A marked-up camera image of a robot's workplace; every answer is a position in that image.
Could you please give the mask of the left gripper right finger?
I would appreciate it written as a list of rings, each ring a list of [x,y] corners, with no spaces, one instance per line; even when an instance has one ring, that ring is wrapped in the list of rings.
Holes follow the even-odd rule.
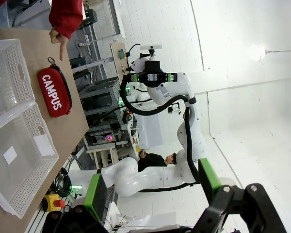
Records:
[[[220,233],[229,215],[239,215],[250,233],[285,233],[286,229],[264,187],[222,184],[206,158],[198,160],[198,175],[209,206],[194,233]]]

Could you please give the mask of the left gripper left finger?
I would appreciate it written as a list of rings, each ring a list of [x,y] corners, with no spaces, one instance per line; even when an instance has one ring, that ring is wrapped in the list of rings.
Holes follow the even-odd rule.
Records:
[[[44,233],[107,233],[101,224],[107,186],[102,173],[94,174],[88,186],[83,204],[71,208],[68,212],[52,211],[42,228]]]

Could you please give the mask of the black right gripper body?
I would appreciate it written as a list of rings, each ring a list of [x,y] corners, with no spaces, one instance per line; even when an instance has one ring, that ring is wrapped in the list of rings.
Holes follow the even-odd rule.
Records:
[[[167,73],[160,69],[159,61],[145,61],[145,68],[138,74],[138,81],[147,87],[158,87],[167,80]]]

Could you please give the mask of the person's left hand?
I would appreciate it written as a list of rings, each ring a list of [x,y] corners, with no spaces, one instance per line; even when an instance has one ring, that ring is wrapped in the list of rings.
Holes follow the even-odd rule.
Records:
[[[60,57],[60,60],[62,61],[64,57],[64,51],[66,49],[69,39],[65,37],[64,35],[61,35],[59,32],[57,32],[54,29],[54,27],[50,30],[49,35],[50,35],[50,40],[52,44],[57,44],[57,43],[60,44],[59,57]]]

